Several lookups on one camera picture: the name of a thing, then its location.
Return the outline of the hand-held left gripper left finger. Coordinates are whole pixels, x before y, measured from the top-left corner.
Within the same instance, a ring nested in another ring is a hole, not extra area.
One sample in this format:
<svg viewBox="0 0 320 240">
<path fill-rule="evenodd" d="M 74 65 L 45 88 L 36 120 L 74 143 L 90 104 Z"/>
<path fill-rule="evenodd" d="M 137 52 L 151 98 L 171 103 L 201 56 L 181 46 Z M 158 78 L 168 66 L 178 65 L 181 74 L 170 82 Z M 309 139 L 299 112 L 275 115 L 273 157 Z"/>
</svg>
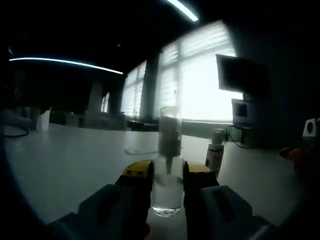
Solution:
<svg viewBox="0 0 320 240">
<path fill-rule="evenodd" d="M 114 184 L 107 184 L 70 212 L 46 226 L 53 240 L 143 240 L 151 206 L 154 163 L 127 166 Z"/>
</svg>

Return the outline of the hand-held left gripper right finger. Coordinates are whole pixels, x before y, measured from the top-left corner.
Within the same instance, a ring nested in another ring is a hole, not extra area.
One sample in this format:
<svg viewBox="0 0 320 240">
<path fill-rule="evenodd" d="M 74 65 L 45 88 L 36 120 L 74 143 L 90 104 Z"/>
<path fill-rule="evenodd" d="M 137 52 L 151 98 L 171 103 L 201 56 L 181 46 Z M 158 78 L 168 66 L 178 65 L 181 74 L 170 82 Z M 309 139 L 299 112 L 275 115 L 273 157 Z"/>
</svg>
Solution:
<svg viewBox="0 0 320 240">
<path fill-rule="evenodd" d="M 185 162 L 183 190 L 189 240 L 266 240 L 273 226 L 205 165 Z"/>
</svg>

